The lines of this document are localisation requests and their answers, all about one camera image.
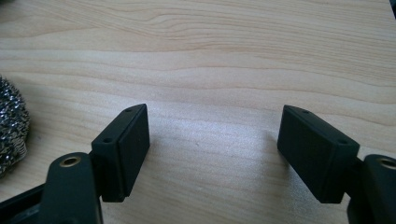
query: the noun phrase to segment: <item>wooden table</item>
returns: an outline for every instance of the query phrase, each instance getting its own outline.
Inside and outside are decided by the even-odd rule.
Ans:
[[[0,73],[31,113],[0,201],[123,108],[148,105],[151,147],[105,223],[347,223],[276,149],[283,105],[396,157],[396,21],[388,0],[1,1]]]

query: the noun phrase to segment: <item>light wooden surface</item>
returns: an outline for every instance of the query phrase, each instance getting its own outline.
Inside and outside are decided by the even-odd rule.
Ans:
[[[396,157],[396,21],[388,0],[1,1],[0,73],[32,117],[0,201],[130,105],[151,147],[105,223],[347,223],[281,159],[284,104]]]

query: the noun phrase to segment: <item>wood grain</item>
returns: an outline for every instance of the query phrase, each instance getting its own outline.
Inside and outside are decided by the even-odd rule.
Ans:
[[[105,223],[347,223],[281,159],[283,105],[396,157],[388,0],[2,1],[0,74],[31,113],[0,201],[45,181],[119,112],[148,105],[151,147]]]

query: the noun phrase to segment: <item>screw hole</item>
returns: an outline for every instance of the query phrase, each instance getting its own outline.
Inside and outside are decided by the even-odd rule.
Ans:
[[[338,143],[341,144],[341,145],[346,145],[347,141],[344,140],[344,139],[338,139]]]
[[[61,161],[60,166],[62,167],[70,167],[78,164],[81,161],[80,157],[69,157]]]
[[[113,141],[112,138],[105,138],[105,139],[103,140],[104,143],[111,143],[112,141]]]
[[[382,166],[387,167],[392,170],[396,170],[396,162],[391,161],[386,158],[380,158],[378,159],[379,163],[381,163]]]

